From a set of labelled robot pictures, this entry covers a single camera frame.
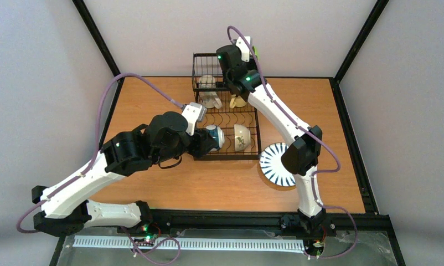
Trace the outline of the dark teal spotted bowl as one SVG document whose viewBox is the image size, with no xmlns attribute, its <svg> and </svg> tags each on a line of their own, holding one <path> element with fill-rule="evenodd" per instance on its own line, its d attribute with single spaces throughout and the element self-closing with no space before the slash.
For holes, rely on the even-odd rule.
<svg viewBox="0 0 444 266">
<path fill-rule="evenodd" d="M 216 125 L 208 125 L 205 128 L 208 130 L 211 137 L 217 142 L 217 146 L 215 148 L 211 149 L 210 151 L 215 152 L 215 151 L 220 150 L 224 146 L 224 143 L 225 143 L 225 135 L 224 135 L 223 130 L 219 126 L 216 126 Z"/>
</svg>

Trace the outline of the white bowl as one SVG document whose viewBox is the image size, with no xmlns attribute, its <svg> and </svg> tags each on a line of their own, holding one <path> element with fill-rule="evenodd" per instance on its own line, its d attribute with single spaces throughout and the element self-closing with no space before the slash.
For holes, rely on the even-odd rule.
<svg viewBox="0 0 444 266">
<path fill-rule="evenodd" d="M 235 140 L 235 151 L 242 152 L 246 150 L 251 145 L 251 132 L 250 130 L 240 124 L 234 125 L 234 140 Z"/>
</svg>

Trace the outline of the black wire dish rack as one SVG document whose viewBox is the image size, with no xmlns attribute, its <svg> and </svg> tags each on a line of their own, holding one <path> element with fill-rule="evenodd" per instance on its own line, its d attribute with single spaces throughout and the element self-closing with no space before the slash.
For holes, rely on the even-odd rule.
<svg viewBox="0 0 444 266">
<path fill-rule="evenodd" d="M 224 144 L 222 148 L 210 152 L 201 160 L 258 160 L 261 154 L 261 137 L 257 110 L 250 104 L 234 108 L 229 106 L 231 94 L 224 85 L 223 74 L 215 53 L 193 54 L 192 89 L 197 103 L 205 104 L 209 93 L 216 94 L 221 101 L 220 108 L 208 108 L 204 120 L 198 126 L 220 127 L 225 135 Z M 243 125 L 250 132 L 250 143 L 242 151 L 235 150 L 235 125 Z"/>
</svg>

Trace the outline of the white floral mug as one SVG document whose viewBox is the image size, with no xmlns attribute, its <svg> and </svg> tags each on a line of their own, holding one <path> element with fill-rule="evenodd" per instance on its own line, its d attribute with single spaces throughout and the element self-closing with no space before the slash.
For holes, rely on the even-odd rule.
<svg viewBox="0 0 444 266">
<path fill-rule="evenodd" d="M 216 79 L 211 75 L 203 75 L 197 81 L 198 89 L 210 89 L 210 91 L 201 91 L 200 99 L 207 109 L 221 109 L 222 102 L 214 89 L 216 89 Z"/>
</svg>

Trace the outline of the yellow mug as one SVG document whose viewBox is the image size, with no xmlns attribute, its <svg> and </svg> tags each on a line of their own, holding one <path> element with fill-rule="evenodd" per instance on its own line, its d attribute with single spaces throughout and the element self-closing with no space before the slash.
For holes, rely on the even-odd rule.
<svg viewBox="0 0 444 266">
<path fill-rule="evenodd" d="M 246 104 L 247 102 L 241 96 L 231 95 L 229 108 L 243 108 L 244 106 L 246 106 Z"/>
</svg>

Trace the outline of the white black striped plate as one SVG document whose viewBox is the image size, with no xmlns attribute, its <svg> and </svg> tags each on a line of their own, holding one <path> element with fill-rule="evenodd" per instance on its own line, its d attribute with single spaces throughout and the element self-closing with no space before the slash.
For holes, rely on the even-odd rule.
<svg viewBox="0 0 444 266">
<path fill-rule="evenodd" d="M 287 151 L 288 146 L 284 142 L 271 144 L 263 150 L 259 165 L 262 174 L 274 185 L 280 187 L 294 187 L 296 181 L 293 174 L 285 169 L 281 157 Z"/>
</svg>

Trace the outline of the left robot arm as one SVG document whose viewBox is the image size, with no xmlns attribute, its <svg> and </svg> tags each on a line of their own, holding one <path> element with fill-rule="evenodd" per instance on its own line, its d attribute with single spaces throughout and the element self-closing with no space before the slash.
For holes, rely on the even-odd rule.
<svg viewBox="0 0 444 266">
<path fill-rule="evenodd" d="M 55 237 L 69 236 L 89 227 L 125 227 L 141 231 L 152 223 L 149 205 L 143 201 L 110 204 L 93 201 L 102 188 L 136 172 L 160 166 L 183 154 L 200 158 L 218 146 L 207 129 L 193 120 L 168 111 L 149 124 L 124 131 L 104 143 L 96 157 L 63 182 L 36 186 L 32 200 L 40 205 L 33 217 L 34 229 Z"/>
</svg>

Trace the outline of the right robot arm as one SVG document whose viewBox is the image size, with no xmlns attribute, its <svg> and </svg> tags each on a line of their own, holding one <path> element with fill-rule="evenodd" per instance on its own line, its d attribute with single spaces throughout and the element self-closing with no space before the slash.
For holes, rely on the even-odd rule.
<svg viewBox="0 0 444 266">
<path fill-rule="evenodd" d="M 281 156 L 283 167 L 290 172 L 299 195 L 298 210 L 307 218 L 321 213 L 315 198 L 312 173 L 317 170 L 322 130 L 310 127 L 298 118 L 273 92 L 257 69 L 242 60 L 240 49 L 231 44 L 216 50 L 223 82 L 230 92 L 255 107 L 273 124 L 288 146 Z"/>
</svg>

